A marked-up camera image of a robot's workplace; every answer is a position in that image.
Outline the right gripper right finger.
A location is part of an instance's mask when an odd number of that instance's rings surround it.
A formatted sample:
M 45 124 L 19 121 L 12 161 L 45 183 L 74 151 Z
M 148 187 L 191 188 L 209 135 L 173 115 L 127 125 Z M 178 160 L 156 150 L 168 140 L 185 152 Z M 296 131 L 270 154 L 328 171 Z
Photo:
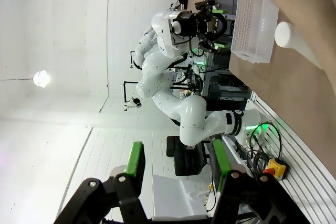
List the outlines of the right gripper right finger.
M 259 223 L 309 223 L 273 175 L 251 177 L 233 169 L 220 139 L 209 143 L 209 163 L 220 192 L 211 223 L 235 223 L 240 205 L 248 206 Z

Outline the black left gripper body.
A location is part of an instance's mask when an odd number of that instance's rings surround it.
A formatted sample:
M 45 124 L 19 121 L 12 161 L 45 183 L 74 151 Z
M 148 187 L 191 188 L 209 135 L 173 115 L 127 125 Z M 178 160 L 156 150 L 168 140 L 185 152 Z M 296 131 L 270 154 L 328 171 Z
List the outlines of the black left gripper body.
M 211 33 L 212 13 L 181 12 L 173 19 L 174 33 L 184 37 L 197 37 Z

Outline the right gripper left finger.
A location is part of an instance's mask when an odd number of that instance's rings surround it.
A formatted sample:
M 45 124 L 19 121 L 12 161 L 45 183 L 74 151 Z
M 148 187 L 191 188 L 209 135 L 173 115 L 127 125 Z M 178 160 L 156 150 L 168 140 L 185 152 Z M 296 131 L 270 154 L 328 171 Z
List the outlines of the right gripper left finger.
M 56 218 L 55 223 L 100 223 L 112 208 L 119 208 L 123 223 L 149 223 L 139 200 L 145 170 L 142 142 L 133 142 L 124 172 L 105 182 L 85 179 Z

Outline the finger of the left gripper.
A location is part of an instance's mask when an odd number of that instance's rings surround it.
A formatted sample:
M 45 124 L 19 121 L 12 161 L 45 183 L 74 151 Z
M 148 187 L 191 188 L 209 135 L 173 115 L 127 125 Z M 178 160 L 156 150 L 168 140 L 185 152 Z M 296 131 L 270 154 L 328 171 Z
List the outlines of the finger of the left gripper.
M 230 49 L 231 36 L 221 36 L 215 40 L 201 40 L 198 43 L 199 49 L 203 51 L 216 51 L 217 49 Z
M 210 14 L 227 14 L 227 10 L 224 9 L 218 9 L 216 7 L 216 2 L 214 0 L 210 1 L 202 1 L 202 2 L 196 2 L 194 4 L 194 7 L 198 11 L 198 13 L 202 15 L 210 15 Z

